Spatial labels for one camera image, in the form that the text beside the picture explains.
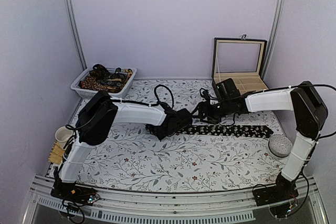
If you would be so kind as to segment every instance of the open box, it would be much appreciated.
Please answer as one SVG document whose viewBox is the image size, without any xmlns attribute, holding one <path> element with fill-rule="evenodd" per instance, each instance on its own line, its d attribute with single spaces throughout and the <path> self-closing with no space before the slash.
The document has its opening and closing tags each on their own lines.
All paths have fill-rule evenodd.
<svg viewBox="0 0 336 224">
<path fill-rule="evenodd" d="M 232 78 L 241 94 L 268 89 L 260 77 L 266 40 L 215 38 L 212 66 L 213 87 Z"/>
</svg>

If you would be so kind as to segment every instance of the floral table surface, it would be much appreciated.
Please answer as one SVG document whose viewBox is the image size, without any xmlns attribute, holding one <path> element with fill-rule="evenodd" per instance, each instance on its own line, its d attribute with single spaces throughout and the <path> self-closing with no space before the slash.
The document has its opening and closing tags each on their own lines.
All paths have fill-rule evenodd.
<svg viewBox="0 0 336 224">
<path fill-rule="evenodd" d="M 212 90 L 207 80 L 138 80 L 125 99 L 154 103 L 153 89 L 169 87 L 175 110 L 192 111 L 202 101 L 199 89 Z M 170 94 L 158 88 L 162 101 L 171 103 Z M 77 113 L 88 100 L 83 100 Z M 77 113 L 72 121 L 77 121 Z M 222 124 L 230 124 L 228 116 Z M 273 112 L 236 116 L 237 125 L 267 125 L 275 134 L 282 130 Z M 285 159 L 272 158 L 268 140 L 255 137 L 173 135 L 159 141 L 144 124 L 114 124 L 108 139 L 89 154 L 78 175 L 78 183 L 125 190 L 185 192 L 215 191 L 271 184 Z M 51 164 L 47 176 L 56 167 Z"/>
</svg>

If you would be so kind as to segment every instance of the white wall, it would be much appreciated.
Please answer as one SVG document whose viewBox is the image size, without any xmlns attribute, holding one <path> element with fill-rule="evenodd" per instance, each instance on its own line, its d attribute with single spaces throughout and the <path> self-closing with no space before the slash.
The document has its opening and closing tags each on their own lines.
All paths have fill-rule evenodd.
<svg viewBox="0 0 336 224">
<path fill-rule="evenodd" d="M 214 37 L 268 39 L 276 0 L 73 0 L 89 66 L 210 78 Z"/>
<path fill-rule="evenodd" d="M 78 101 L 64 0 L 0 0 L 0 223 L 17 224 L 54 132 Z"/>
<path fill-rule="evenodd" d="M 266 76 L 270 87 L 282 87 L 310 80 L 336 86 L 335 0 L 286 0 L 275 51 Z M 318 88 L 329 117 L 322 134 L 336 130 L 336 93 Z M 288 136 L 295 137 L 292 114 L 279 113 Z M 336 223 L 336 137 L 322 139 L 308 172 L 312 172 L 322 195 L 330 223 Z"/>
</svg>

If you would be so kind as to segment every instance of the paper cup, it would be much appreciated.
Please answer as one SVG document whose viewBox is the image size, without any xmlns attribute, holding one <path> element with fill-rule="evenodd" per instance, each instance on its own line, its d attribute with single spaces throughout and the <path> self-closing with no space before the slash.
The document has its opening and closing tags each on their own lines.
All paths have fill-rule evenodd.
<svg viewBox="0 0 336 224">
<path fill-rule="evenodd" d="M 72 131 L 68 130 L 64 126 L 59 128 L 55 133 L 55 139 L 58 142 L 59 146 L 64 150 L 64 146 L 72 136 Z"/>
</svg>

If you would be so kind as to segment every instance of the white plastic basket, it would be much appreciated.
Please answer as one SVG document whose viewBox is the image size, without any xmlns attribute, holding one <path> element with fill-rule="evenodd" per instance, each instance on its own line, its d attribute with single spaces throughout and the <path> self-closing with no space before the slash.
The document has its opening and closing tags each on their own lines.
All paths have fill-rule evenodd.
<svg viewBox="0 0 336 224">
<path fill-rule="evenodd" d="M 114 73 L 116 68 L 106 68 L 110 73 Z M 133 74 L 130 77 L 130 79 L 127 81 L 126 85 L 122 88 L 122 90 L 119 93 L 109 93 L 110 96 L 112 97 L 118 97 L 118 98 L 124 98 L 128 91 L 130 90 L 132 84 L 133 84 L 133 79 L 134 76 L 137 72 L 136 68 L 129 68 L 132 69 Z M 79 87 L 79 83 L 80 81 L 84 80 L 86 76 L 89 75 L 89 71 L 92 70 L 92 68 L 87 68 L 86 70 L 84 70 L 79 77 L 76 78 L 76 80 L 74 80 L 74 82 L 71 84 L 70 88 L 72 90 L 75 90 L 80 97 L 82 97 L 83 99 L 91 99 L 92 97 L 95 96 L 95 94 L 97 93 L 97 91 L 93 91 L 93 90 L 88 90 L 88 89 L 81 89 Z"/>
</svg>

